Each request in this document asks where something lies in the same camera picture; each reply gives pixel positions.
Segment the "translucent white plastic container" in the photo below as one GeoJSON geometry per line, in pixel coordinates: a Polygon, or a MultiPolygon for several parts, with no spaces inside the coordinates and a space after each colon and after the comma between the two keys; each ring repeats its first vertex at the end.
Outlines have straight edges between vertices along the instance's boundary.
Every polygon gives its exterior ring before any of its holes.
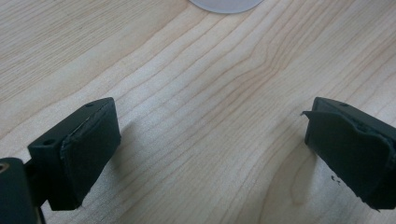
{"type": "Polygon", "coordinates": [[[189,0],[194,5],[215,13],[234,14],[253,9],[263,0],[189,0]]]}

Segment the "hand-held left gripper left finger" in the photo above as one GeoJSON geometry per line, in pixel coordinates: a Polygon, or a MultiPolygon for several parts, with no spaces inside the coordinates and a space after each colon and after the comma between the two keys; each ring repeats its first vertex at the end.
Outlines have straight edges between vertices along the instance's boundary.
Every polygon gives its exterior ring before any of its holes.
{"type": "Polygon", "coordinates": [[[80,207],[119,145],[113,98],[76,110],[28,146],[35,202],[54,211],[80,207]]]}

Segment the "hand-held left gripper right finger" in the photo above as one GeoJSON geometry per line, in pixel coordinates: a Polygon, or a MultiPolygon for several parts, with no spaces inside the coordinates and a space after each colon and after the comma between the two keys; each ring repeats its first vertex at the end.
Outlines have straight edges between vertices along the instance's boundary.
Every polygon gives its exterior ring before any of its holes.
{"type": "Polygon", "coordinates": [[[317,97],[305,144],[368,206],[396,208],[396,128],[346,103],[317,97]]]}

